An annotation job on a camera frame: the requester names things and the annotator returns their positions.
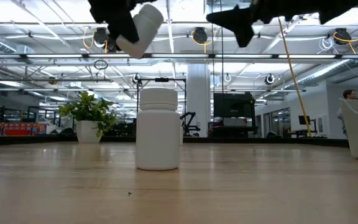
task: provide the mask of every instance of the ceiling pipe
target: ceiling pipe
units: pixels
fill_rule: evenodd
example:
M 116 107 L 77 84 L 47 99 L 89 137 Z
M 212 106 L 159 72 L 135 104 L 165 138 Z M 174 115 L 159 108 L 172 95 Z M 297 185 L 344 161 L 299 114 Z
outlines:
M 170 6 L 170 0 L 167 0 L 167 17 L 168 17 L 168 36 L 169 36 L 169 46 L 171 50 L 171 54 L 175 53 L 175 46 L 173 44 L 173 34 L 172 34 L 172 20 L 171 20 L 171 6 Z M 172 75 L 173 78 L 176 78 L 177 74 L 177 68 L 175 65 L 175 62 L 172 62 Z
M 287 34 L 289 32 L 291 32 L 303 19 L 303 16 L 298 16 L 294 21 L 292 21 L 289 25 L 287 24 L 287 26 L 284 28 L 284 36 L 287 36 Z M 270 43 L 268 44 L 268 46 L 266 46 L 263 50 L 261 50 L 259 53 L 260 54 L 266 54 L 269 50 L 271 50 L 274 46 L 276 46 L 280 40 L 282 40 L 283 37 L 281 35 L 281 32 L 279 32 L 272 41 L 270 41 Z M 242 76 L 242 74 L 244 74 L 247 70 L 247 68 L 252 65 L 251 63 L 247 63 L 244 68 L 241 69 L 241 71 L 236 75 L 236 76 Z M 234 81 L 237 79 L 237 77 L 233 77 L 232 80 L 226 85 L 226 88 L 229 88 Z
M 110 66 L 110 68 L 113 69 L 119 76 L 121 76 L 121 79 L 125 82 L 126 85 L 128 85 L 129 87 L 133 87 L 133 85 L 131 85 L 131 83 L 126 79 L 124 74 L 122 74 L 122 72 L 117 67 Z
M 181 88 L 169 88 L 170 90 L 175 91 L 184 91 L 184 89 Z M 0 91 L 58 91 L 58 92 L 71 92 L 71 91 L 106 91 L 106 92 L 128 92 L 128 91 L 138 91 L 135 88 L 129 88 L 129 89 L 123 89 L 123 88 L 80 88 L 80 89 L 67 89 L 67 88 L 44 88 L 44 89 L 33 89 L 33 88 L 0 88 Z M 270 90 L 258 90 L 258 89 L 230 89 L 230 90 L 223 90 L 224 92 L 264 92 L 264 93 L 270 93 Z M 296 90 L 277 90 L 280 93 L 292 93 L 296 92 Z
M 98 24 L 95 22 L 43 22 L 48 27 L 61 27 L 61 26 L 72 26 L 72 27 L 107 27 L 109 24 L 102 23 Z M 171 22 L 172 25 L 184 25 L 184 26 L 210 26 L 209 22 Z M 0 26 L 39 26 L 38 22 L 0 22 Z
M 92 79 L 92 78 L 72 78 L 72 79 L 62 79 L 62 80 L 49 80 L 49 79 L 17 79 L 17 78 L 0 78 L 0 82 L 113 82 L 112 80 L 108 80 L 108 79 Z
M 16 67 L 16 66 L 28 66 L 28 67 L 67 67 L 67 66 L 89 66 L 95 63 L 95 61 L 73 61 L 73 62 L 54 62 L 54 61 L 49 61 L 49 62 L 34 62 L 32 64 L 24 64 L 24 63 L 13 63 L 13 62 L 4 62 L 3 65 L 7 66 L 7 67 Z M 142 62 L 122 62 L 119 63 L 117 61 L 108 61 L 108 65 L 109 66 L 153 66 L 156 65 L 158 63 L 162 63 L 162 62 L 168 62 L 167 60 L 150 60 L 147 63 L 142 63 Z
M 64 45 L 68 46 L 69 48 L 71 48 L 72 50 L 74 50 L 76 52 L 75 49 L 73 49 L 71 47 L 71 45 L 63 40 L 61 37 L 59 37 L 58 34 L 56 34 L 53 30 L 51 30 L 51 28 L 49 28 L 49 26 L 47 26 L 44 22 L 42 22 L 36 15 L 34 15 L 33 13 L 31 13 L 23 3 L 17 2 L 16 0 L 11 0 L 11 2 L 13 2 L 17 7 L 21 8 L 23 11 L 25 11 L 26 13 L 28 13 L 30 16 L 32 16 L 38 23 L 39 25 L 41 25 L 45 30 L 47 30 L 49 33 L 51 33 L 54 37 L 56 37 L 58 40 L 60 40 L 61 43 L 63 43 Z
M 2 68 L 0 67 L 0 82 L 25 82 L 24 79 L 21 78 L 4 78 L 4 77 L 22 77 L 20 76 L 18 73 L 10 71 L 6 68 Z M 21 83 L 25 86 L 28 86 L 29 88 L 44 88 L 43 86 L 37 85 L 35 83 L 33 83 L 32 80 L 28 79 L 27 81 L 28 83 Z M 64 96 L 66 97 L 66 95 L 63 95 L 61 93 L 55 94 L 54 96 Z
M 358 47 L 354 48 L 356 53 L 358 54 Z M 349 50 L 346 52 L 347 54 L 352 54 L 353 52 Z M 345 59 L 341 60 L 339 62 L 333 62 L 330 64 L 324 64 L 324 65 L 318 65 L 315 68 L 312 68 L 311 70 L 308 70 L 307 72 L 304 72 L 302 74 L 299 74 L 297 76 L 297 83 L 301 86 L 311 86 L 318 84 L 319 82 L 331 78 L 335 75 L 338 75 L 340 73 L 346 72 L 349 70 L 349 68 L 353 69 L 358 66 L 357 60 L 351 60 L 351 59 Z M 285 85 L 279 85 L 275 88 L 275 90 L 286 90 L 293 88 L 294 82 L 290 81 L 286 83 Z

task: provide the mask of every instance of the white plastic bottle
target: white plastic bottle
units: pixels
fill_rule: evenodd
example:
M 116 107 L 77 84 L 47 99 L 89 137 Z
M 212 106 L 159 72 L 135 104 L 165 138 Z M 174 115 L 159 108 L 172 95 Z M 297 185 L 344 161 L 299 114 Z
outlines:
M 129 55 L 135 58 L 142 58 L 144 52 L 146 52 L 154 37 L 157 35 L 164 17 L 156 7 L 146 4 L 139 13 L 134 16 L 133 20 L 139 41 L 131 43 L 120 35 L 117 38 L 117 45 Z
M 170 170 L 179 166 L 178 93 L 164 88 L 140 92 L 136 123 L 136 167 Z

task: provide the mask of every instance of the potted plant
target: potted plant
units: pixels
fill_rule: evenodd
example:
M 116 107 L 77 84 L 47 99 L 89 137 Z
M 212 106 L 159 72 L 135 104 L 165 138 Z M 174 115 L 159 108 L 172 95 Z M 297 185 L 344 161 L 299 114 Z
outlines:
M 83 92 L 80 101 L 59 106 L 60 116 L 72 116 L 77 120 L 77 138 L 80 143 L 98 143 L 104 132 L 110 130 L 116 117 L 107 114 L 113 102 L 97 101 L 94 95 Z

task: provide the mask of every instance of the table surface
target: table surface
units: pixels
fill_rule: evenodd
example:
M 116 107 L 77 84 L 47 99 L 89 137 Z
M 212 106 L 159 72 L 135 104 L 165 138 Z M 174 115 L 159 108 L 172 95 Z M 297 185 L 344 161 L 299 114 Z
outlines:
M 0 223 L 358 224 L 348 149 L 185 144 L 166 172 L 134 156 L 133 143 L 0 146 Z

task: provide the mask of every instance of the monitor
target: monitor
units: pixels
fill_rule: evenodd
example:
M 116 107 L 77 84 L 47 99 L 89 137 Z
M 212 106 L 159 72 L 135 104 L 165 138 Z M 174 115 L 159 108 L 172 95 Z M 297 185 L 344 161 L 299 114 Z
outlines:
M 214 94 L 214 116 L 221 118 L 253 118 L 255 100 L 251 94 Z
M 308 118 L 308 124 L 310 124 L 310 117 L 307 116 L 307 118 Z M 305 116 L 303 116 L 303 115 L 299 116 L 299 124 L 306 125 Z

